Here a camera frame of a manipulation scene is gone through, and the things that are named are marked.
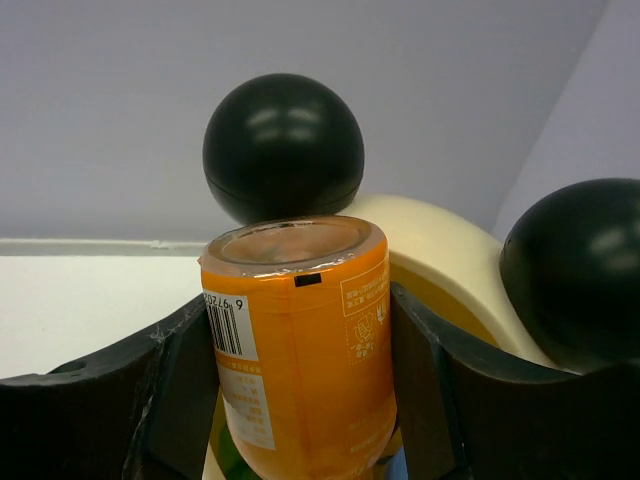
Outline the upright-lying blue label water bottle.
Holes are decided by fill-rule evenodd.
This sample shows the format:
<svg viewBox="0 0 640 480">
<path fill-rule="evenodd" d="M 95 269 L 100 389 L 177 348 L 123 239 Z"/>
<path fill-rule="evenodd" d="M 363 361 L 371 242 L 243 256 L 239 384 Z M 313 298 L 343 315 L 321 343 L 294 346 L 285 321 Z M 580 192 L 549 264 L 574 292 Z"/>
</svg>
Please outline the upright-lying blue label water bottle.
<svg viewBox="0 0 640 480">
<path fill-rule="evenodd" d="M 408 480 L 405 449 L 400 447 L 386 465 L 384 480 Z"/>
</svg>

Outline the green plastic bottle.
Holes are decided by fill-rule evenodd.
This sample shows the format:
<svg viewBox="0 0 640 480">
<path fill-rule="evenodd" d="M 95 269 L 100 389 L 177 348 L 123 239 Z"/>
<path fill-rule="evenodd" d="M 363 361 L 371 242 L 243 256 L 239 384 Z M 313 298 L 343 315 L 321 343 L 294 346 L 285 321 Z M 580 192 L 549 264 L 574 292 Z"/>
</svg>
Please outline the green plastic bottle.
<svg viewBox="0 0 640 480">
<path fill-rule="evenodd" d="M 228 480 L 260 480 L 230 439 L 220 441 L 218 463 Z"/>
</svg>

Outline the orange juice bottle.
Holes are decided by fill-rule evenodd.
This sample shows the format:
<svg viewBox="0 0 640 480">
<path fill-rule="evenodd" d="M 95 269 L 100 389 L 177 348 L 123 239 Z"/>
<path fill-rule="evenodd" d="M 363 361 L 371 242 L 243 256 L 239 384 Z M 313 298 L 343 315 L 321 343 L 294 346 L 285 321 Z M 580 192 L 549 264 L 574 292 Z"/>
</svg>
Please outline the orange juice bottle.
<svg viewBox="0 0 640 480">
<path fill-rule="evenodd" d="M 391 439 L 389 249 L 349 216 L 243 227 L 200 257 L 230 436 L 263 479 L 369 479 Z"/>
</svg>

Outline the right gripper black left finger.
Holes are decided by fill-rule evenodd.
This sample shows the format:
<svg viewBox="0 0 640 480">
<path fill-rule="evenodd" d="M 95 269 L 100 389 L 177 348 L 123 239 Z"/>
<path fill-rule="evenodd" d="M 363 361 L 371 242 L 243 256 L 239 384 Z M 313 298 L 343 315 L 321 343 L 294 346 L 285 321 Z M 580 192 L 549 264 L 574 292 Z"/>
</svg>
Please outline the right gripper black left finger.
<svg viewBox="0 0 640 480">
<path fill-rule="evenodd" d="M 47 374 L 1 381 L 4 479 L 199 479 L 218 396 L 203 297 Z"/>
</svg>

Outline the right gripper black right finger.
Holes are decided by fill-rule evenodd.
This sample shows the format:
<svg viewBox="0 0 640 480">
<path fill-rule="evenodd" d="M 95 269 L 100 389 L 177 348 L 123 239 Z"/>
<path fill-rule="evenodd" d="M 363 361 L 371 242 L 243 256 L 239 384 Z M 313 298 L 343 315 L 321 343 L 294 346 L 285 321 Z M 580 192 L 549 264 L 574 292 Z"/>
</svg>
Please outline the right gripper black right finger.
<svg viewBox="0 0 640 480">
<path fill-rule="evenodd" d="M 490 345 L 400 284 L 392 366 L 412 479 L 635 479 L 639 365 L 576 375 Z"/>
</svg>

